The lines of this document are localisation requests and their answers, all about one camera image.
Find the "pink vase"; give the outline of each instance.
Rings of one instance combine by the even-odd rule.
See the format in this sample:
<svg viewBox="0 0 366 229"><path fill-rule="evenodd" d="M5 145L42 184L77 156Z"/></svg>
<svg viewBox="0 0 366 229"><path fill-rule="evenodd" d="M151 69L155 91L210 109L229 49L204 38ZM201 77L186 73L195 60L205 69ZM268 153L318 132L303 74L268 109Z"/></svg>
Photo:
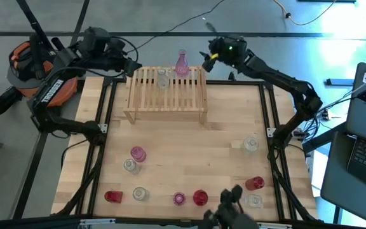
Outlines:
<svg viewBox="0 0 366 229"><path fill-rule="evenodd" d="M187 63L185 50L179 50L179 59L177 60L175 71L179 78L186 78L189 74L189 63Z"/></svg>

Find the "gray floor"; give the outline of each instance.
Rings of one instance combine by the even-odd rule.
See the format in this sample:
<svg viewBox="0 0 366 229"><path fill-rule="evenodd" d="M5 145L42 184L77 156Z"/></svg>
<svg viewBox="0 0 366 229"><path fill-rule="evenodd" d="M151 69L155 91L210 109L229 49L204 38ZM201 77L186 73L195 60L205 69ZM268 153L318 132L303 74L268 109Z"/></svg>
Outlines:
<svg viewBox="0 0 366 229"><path fill-rule="evenodd" d="M28 0L31 9L46 31L72 32L78 21L83 0L43 1ZM83 23L103 27L112 32L159 32L170 29L181 21L208 11L216 0L91 0ZM300 3L282 0L295 20L305 22L321 13L328 3ZM353 78L357 63L366 62L366 3L336 3L322 18L304 27L282 19L281 10L268 0L227 0L213 13L193 20L176 29L180 32L206 32L209 21L219 31L226 32L303 32L332 33L333 38L246 38L248 47L270 66L300 80L310 81L325 104L342 96L350 88L329 88L323 84L327 78ZM13 1L0 0L0 31L31 31L20 8ZM9 52L26 37L0 37L0 94L9 87L5 79ZM139 45L148 37L127 37ZM177 52L187 50L189 64L202 63L198 51L207 50L208 37L156 38L140 50L144 66L172 66ZM71 38L61 38L64 45ZM230 68L217 65L210 78L226 79ZM79 95L64 107L64 116L73 118ZM336 109L345 111L342 104ZM18 103L0 116L0 219L11 216L25 171L37 139L37 130L29 119L25 101ZM41 165L36 175L24 216L47 216L55 195L60 175L60 155L66 140L49 137Z"/></svg>

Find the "wooden table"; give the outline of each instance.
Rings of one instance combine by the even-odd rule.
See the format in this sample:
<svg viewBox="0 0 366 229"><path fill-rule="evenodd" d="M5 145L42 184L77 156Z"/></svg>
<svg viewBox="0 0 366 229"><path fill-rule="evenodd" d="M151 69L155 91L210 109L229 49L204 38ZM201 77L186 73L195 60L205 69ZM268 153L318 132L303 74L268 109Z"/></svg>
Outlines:
<svg viewBox="0 0 366 229"><path fill-rule="evenodd" d="M87 77L76 120L94 120L102 81L103 78ZM162 116L162 120L159 120L159 117L150 115L137 117L136 123L131 125L123 112L127 91L124 83L118 83L94 216L202 219L207 209L216 210L224 188L230 190L235 184L240 184L244 188L243 197L253 193L263 199L262 208L245 207L247 213L257 221L278 220L271 168L266 158L268 146L258 87L207 85L208 116L204 125L196 119L178 121L179 118L175 116ZM294 113L290 94L279 88L275 88L274 93L280 122L286 123ZM272 125L268 91L265 94ZM240 149L246 137L254 137L259 142L258 150L253 155L246 155ZM83 139L82 135L73 135L69 145ZM136 176L123 168L123 162L131 158L133 146L142 146L147 152L147 158L141 163L141 171ZM52 213L61 210L79 188L87 149L86 142L67 152ZM292 189L309 213L317 217L304 154L291 146L285 152ZM263 177L265 187L248 191L245 181L254 176ZM138 186L150 192L147 202L133 199L132 191ZM198 189L205 190L209 196L207 205L203 207L193 202L193 193ZM123 191L121 204L104 200L104 193L109 190ZM173 194L178 191L185 193L187 198L186 204L181 207L172 202ZM89 196L88 190L83 212L86 212ZM281 196L285 216L290 218L283 190Z"/></svg>

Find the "wooden dish rack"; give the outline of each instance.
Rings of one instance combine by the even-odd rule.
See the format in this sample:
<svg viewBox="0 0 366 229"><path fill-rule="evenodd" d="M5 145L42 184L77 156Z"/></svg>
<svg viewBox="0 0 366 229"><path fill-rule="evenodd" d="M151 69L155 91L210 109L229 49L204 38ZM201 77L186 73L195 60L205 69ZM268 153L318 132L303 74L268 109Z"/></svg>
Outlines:
<svg viewBox="0 0 366 229"><path fill-rule="evenodd" d="M169 86L158 87L158 70L164 69ZM126 81L129 88L124 113L131 124L139 113L194 113L200 123L207 117L206 74L190 67L185 79L176 77L174 67L141 67Z"/></svg>

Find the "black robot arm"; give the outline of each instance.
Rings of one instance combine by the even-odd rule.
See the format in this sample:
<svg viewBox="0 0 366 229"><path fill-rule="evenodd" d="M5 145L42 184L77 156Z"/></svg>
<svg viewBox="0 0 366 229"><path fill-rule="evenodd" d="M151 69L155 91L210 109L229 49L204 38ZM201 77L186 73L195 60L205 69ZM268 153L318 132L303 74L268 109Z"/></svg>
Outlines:
<svg viewBox="0 0 366 229"><path fill-rule="evenodd" d="M67 80L84 75L85 69L123 71L127 76L133 76L133 72L142 65L125 58L125 43L110 37L109 33L101 28L88 28L85 30L84 40L68 48L64 48L57 38L53 40L53 44L58 48L53 69L45 77L38 92L28 101L31 119L39 131L51 133L62 130L68 134L81 133L91 144L102 144L105 135L98 123L82 123L61 118L46 109L48 104Z"/></svg>
<svg viewBox="0 0 366 229"><path fill-rule="evenodd" d="M296 108L296 114L285 124L280 125L270 143L279 149L285 148L292 138L292 132L303 122L314 118L323 102L317 96L313 86L307 81L297 80L270 68L251 50L243 38L215 38L208 46L211 56L202 53L205 61L203 68L210 72L216 60L235 68L250 78L258 78L289 92Z"/></svg>

